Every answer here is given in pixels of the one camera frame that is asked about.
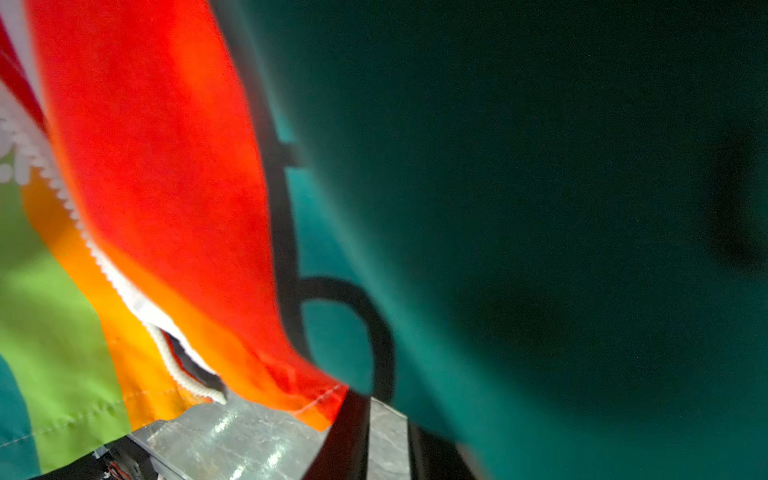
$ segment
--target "dark green fabric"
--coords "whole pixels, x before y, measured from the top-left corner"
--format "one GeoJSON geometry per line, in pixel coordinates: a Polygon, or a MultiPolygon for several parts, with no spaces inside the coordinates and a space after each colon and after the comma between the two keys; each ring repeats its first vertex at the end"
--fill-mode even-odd
{"type": "Polygon", "coordinates": [[[765,478],[768,5],[587,5],[240,7],[355,271],[496,478],[765,478]]]}

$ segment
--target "gray marble floor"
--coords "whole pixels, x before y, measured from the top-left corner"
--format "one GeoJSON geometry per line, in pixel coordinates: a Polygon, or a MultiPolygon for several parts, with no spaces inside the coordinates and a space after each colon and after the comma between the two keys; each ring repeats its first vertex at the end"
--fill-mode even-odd
{"type": "MultiPolygon", "coordinates": [[[[235,395],[133,434],[187,480],[300,480],[326,437],[285,412],[235,395]]],[[[409,479],[406,418],[371,405],[369,480],[409,479]]]]}

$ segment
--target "stitching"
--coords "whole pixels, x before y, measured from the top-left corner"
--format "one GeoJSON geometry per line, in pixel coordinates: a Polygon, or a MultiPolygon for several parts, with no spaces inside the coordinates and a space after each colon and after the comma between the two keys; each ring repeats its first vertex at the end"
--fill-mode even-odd
{"type": "Polygon", "coordinates": [[[328,395],[335,392],[337,389],[339,389],[340,386],[341,386],[341,383],[337,383],[335,387],[333,387],[332,389],[327,389],[321,396],[317,397],[312,402],[309,402],[305,406],[301,407],[300,409],[294,410],[293,412],[289,412],[289,413],[292,415],[301,415],[302,413],[314,407],[314,405],[317,404],[320,400],[325,399],[328,395]]]}
{"type": "Polygon", "coordinates": [[[74,416],[75,418],[70,420],[69,422],[63,423],[63,424],[55,426],[55,427],[51,427],[50,429],[38,430],[37,432],[32,432],[29,435],[24,435],[23,437],[19,437],[16,440],[11,440],[10,442],[6,442],[6,443],[0,445],[0,449],[2,449],[4,447],[7,447],[9,445],[12,445],[12,444],[14,444],[16,442],[20,442],[21,440],[25,440],[25,439],[28,439],[30,437],[34,437],[35,435],[40,435],[40,434],[43,434],[43,433],[53,432],[54,430],[61,430],[61,429],[65,428],[65,427],[68,427],[68,426],[73,425],[75,423],[82,422],[88,416],[93,416],[93,415],[97,415],[99,413],[104,413],[106,410],[111,409],[115,405],[120,405],[121,403],[124,403],[126,400],[130,400],[130,399],[134,398],[135,396],[149,395],[149,394],[158,394],[158,395],[160,395],[160,394],[165,394],[165,393],[170,393],[170,392],[176,392],[177,390],[178,390],[178,388],[171,389],[171,390],[166,390],[164,392],[151,392],[151,391],[148,391],[148,390],[145,390],[143,392],[136,392],[133,395],[129,395],[129,396],[123,397],[123,399],[120,402],[110,403],[108,405],[102,406],[99,409],[90,410],[88,412],[83,412],[83,413],[78,413],[77,415],[74,416]]]}

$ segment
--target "orange fabric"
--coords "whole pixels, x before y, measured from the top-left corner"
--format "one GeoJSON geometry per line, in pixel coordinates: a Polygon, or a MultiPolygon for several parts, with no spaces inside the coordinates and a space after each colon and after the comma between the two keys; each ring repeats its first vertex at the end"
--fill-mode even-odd
{"type": "Polygon", "coordinates": [[[261,159],[209,5],[27,6],[57,162],[94,241],[232,390],[332,418],[342,388],[282,328],[261,159]]]}
{"type": "Polygon", "coordinates": [[[174,419],[202,403],[171,378],[154,341],[99,270],[68,212],[36,170],[21,190],[29,223],[98,314],[131,428],[174,419]]]}

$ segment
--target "zipper teeth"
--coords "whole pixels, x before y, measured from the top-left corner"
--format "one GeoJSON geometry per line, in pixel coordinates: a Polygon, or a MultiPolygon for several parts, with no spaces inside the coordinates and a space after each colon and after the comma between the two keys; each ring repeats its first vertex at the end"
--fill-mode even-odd
{"type": "MultiPolygon", "coordinates": [[[[118,294],[124,304],[130,305],[129,299],[124,295],[124,291],[127,280],[121,279],[118,273],[117,267],[98,249],[96,243],[91,239],[91,236],[85,229],[77,207],[74,205],[72,198],[67,191],[64,181],[61,179],[61,175],[58,172],[58,168],[52,159],[47,158],[40,149],[34,144],[32,139],[27,135],[19,125],[12,120],[12,116],[5,108],[0,108],[0,128],[7,131],[11,135],[13,144],[17,147],[17,152],[27,157],[31,166],[38,168],[40,176],[48,181],[48,185],[55,192],[56,197],[61,200],[64,208],[69,212],[69,217],[74,221],[75,227],[78,229],[80,236],[85,241],[85,246],[88,248],[91,256],[94,258],[96,264],[99,267],[101,273],[104,274],[107,281],[112,285],[114,291],[118,294]]],[[[144,328],[150,333],[152,340],[154,341],[157,349],[160,351],[161,358],[165,364],[166,369],[170,375],[174,378],[176,383],[189,390],[197,396],[207,397],[215,402],[225,404],[227,403],[224,394],[219,390],[206,387],[202,383],[198,382],[193,377],[186,374],[177,364],[174,356],[170,352],[165,338],[159,328],[155,325],[151,325],[146,322],[141,322],[144,328]]]]}

